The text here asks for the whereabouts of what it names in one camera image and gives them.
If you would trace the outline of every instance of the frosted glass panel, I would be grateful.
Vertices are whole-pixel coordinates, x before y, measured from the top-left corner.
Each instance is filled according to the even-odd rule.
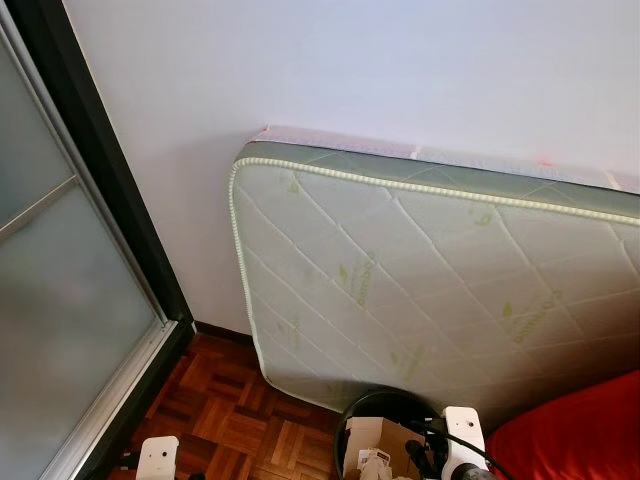
[[[71,176],[0,42],[0,226]]]
[[[78,187],[0,243],[1,478],[38,478],[153,318]]]

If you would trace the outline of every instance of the black cable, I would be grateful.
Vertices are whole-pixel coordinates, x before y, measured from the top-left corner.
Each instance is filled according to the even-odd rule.
[[[462,445],[463,447],[467,447],[469,450],[477,453],[478,455],[481,455],[482,457],[484,457],[486,460],[489,461],[489,463],[491,465],[493,465],[494,467],[496,467],[498,470],[500,470],[500,472],[507,477],[509,480],[515,480],[515,477],[513,475],[511,475],[511,473],[509,473],[509,470],[507,470],[506,468],[504,468],[495,458],[493,458],[491,455],[489,455],[487,452],[485,452],[484,450],[476,447],[475,445],[467,442],[466,440],[462,440],[461,438],[456,437],[455,435],[451,435],[448,432],[443,432],[442,430],[439,430],[437,428],[434,428],[424,422],[418,422],[416,420],[413,420],[412,423],[416,424],[416,425],[420,425],[420,428],[422,428],[423,430],[425,430],[426,432],[431,432],[434,433],[436,435],[440,435],[444,438],[448,438],[449,440],[453,440],[456,443],[459,443],[460,445]]]

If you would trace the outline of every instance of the black bucket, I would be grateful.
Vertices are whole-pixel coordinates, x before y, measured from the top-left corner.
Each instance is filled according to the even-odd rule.
[[[369,390],[347,407],[338,423],[333,440],[333,460],[338,472],[338,478],[344,480],[342,466],[344,454],[347,450],[347,438],[344,429],[349,418],[384,417],[416,433],[422,433],[419,428],[411,424],[411,421],[420,421],[438,416],[433,408],[413,393],[391,387]]]

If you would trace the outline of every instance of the white wall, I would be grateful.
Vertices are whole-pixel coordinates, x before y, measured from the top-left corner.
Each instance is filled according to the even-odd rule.
[[[227,176],[267,123],[637,171],[636,0],[65,0],[198,320],[248,332]]]

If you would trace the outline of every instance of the sliding door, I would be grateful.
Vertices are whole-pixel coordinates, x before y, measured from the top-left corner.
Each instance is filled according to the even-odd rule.
[[[43,475],[163,327],[61,138],[0,30],[2,478]]]

